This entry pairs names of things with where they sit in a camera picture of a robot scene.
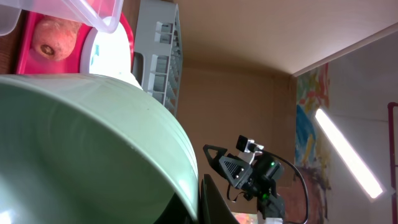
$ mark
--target pink tray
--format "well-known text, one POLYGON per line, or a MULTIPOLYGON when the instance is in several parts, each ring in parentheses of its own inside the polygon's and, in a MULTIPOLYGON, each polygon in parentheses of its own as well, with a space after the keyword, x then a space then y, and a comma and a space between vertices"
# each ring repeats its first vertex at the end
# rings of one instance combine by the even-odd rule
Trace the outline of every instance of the pink tray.
MULTIPOLYGON (((27 16, 27 22, 25 26, 24 36, 22 39, 21 52, 19 53, 19 61, 17 64, 16 73, 23 75, 79 73, 81 50, 83 49, 85 39, 92 27, 83 24, 77 34, 75 48, 73 49, 73 52, 69 55, 69 57, 61 61, 53 61, 42 57, 30 47, 35 26, 43 17, 44 15, 35 12, 29 12, 27 16)), ((124 17, 123 13, 120 17, 120 23, 126 30, 127 37, 130 42, 132 65, 132 59, 134 54, 134 36, 132 34, 131 27, 129 26, 129 23, 124 17)))

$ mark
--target potato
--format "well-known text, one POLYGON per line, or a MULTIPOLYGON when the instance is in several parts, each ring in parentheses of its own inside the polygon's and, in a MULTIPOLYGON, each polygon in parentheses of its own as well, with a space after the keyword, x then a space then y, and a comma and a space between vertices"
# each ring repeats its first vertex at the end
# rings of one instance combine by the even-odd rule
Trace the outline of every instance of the potato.
POLYGON ((50 60, 67 58, 75 48, 81 23, 45 16, 35 27, 32 46, 50 60))

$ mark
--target brown table surface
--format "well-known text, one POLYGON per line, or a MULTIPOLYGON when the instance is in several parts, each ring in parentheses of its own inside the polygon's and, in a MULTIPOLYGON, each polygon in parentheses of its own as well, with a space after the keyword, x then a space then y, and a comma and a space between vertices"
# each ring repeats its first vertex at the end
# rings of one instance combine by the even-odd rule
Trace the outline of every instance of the brown table surface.
MULTIPOLYGON (((124 0, 123 14, 136 34, 140 0, 124 0)), ((27 11, 22 11, 15 29, 8 35, 0 37, 0 74, 15 73, 19 47, 25 29, 27 11)))

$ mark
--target red pole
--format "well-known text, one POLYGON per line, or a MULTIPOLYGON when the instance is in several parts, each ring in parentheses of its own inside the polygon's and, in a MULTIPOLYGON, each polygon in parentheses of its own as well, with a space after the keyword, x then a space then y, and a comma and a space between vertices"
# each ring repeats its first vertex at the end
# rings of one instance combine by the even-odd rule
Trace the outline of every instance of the red pole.
MULTIPOLYGON (((388 108, 388 129, 389 129, 389 138, 390 138, 390 170, 391 170, 391 187, 397 192, 396 186, 396 149, 394 142, 394 114, 393 109, 395 106, 398 106, 398 103, 389 103, 388 108)), ((391 196, 392 200, 392 224, 398 224, 398 216, 397 216, 397 193, 391 196)))

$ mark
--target painting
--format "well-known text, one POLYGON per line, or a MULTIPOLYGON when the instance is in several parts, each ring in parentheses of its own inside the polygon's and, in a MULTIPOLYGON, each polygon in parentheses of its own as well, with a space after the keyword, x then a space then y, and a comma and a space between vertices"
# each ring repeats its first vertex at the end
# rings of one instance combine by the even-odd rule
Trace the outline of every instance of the painting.
MULTIPOLYGON (((314 120, 319 107, 329 108, 328 64, 297 77, 296 136, 294 164, 303 175, 310 208, 308 224, 326 224, 329 182, 330 143, 314 120)), ((305 216, 305 198, 299 178, 291 187, 279 187, 285 200, 285 221, 301 222, 305 216)), ((257 223, 256 215, 234 213, 240 224, 257 223)))

